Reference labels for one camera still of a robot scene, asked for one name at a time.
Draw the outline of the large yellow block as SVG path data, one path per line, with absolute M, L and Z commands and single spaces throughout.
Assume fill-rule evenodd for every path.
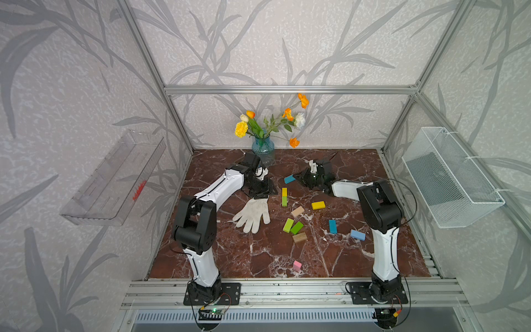
M 318 202 L 312 202 L 311 206 L 313 210 L 321 210 L 321 209 L 325 209 L 326 204 L 324 201 L 318 201 Z

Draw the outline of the light wood block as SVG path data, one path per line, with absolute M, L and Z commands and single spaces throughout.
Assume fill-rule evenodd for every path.
M 305 209 L 302 206 L 300 206 L 300 207 L 297 207 L 296 209 L 294 209 L 291 212 L 291 214 L 292 214 L 292 216 L 294 218 L 296 218 L 296 217 L 300 216 L 304 211 L 305 211 Z

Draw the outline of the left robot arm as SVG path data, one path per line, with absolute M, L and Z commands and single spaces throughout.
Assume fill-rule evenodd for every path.
M 193 196 L 182 196 L 174 219 L 174 241 L 181 245 L 190 262 L 192 285 L 201 291 L 221 288 L 221 275 L 212 251 L 217 237 L 217 211 L 235 193 L 248 189 L 250 200 L 233 217 L 244 233 L 256 234 L 270 223 L 269 196 L 276 194 L 268 169 L 254 152 L 226 168 L 209 187 Z

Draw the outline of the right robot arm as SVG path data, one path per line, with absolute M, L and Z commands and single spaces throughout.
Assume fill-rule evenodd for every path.
M 365 221 L 372 230 L 375 250 L 369 293 L 378 303 L 394 299 L 402 286 L 395 256 L 404 212 L 389 182 L 385 179 L 371 183 L 336 179 L 328 159 L 309 161 L 308 168 L 294 177 L 309 189 L 360 203 Z

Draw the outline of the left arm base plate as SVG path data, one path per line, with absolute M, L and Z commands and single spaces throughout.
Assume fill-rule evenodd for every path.
M 196 282 L 187 285 L 183 304 L 188 307 L 205 306 L 211 303 L 238 305 L 241 296 L 241 283 L 217 280 L 212 287 L 201 286 Z

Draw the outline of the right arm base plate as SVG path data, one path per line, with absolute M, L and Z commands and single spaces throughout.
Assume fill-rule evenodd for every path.
M 347 293 L 353 304 L 408 304 L 407 292 L 400 282 L 379 284 L 375 282 L 347 282 Z

